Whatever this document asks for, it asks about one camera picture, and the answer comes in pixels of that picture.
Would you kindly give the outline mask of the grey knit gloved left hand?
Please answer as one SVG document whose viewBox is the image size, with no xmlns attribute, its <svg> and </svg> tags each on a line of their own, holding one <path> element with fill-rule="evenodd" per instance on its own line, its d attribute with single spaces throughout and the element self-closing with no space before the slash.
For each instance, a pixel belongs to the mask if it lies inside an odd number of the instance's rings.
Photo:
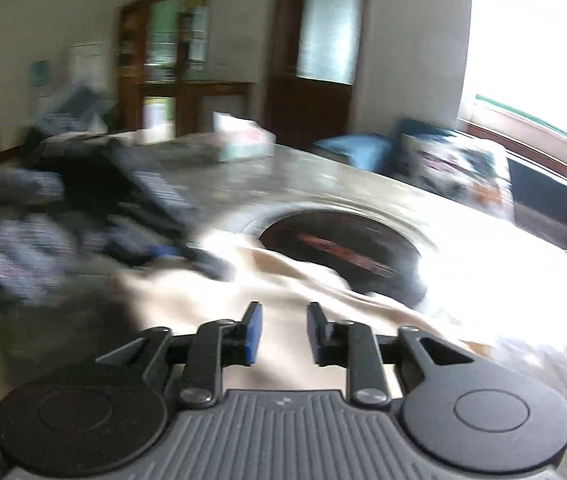
<svg viewBox="0 0 567 480">
<path fill-rule="evenodd" d="M 58 174 L 0 169 L 0 311 L 57 308 L 106 282 L 111 266 L 92 252 L 104 236 L 83 225 Z"/>
</svg>

